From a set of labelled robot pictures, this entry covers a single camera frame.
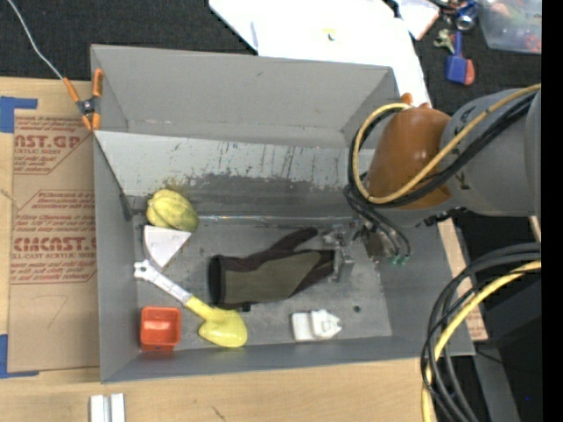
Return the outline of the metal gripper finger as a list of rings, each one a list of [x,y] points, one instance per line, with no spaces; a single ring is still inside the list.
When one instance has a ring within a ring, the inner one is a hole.
[[[333,261],[333,274],[336,282],[348,282],[352,276],[355,260],[347,247],[335,250]]]
[[[322,233],[322,242],[326,247],[348,247],[352,239],[352,230],[344,226],[334,226]]]

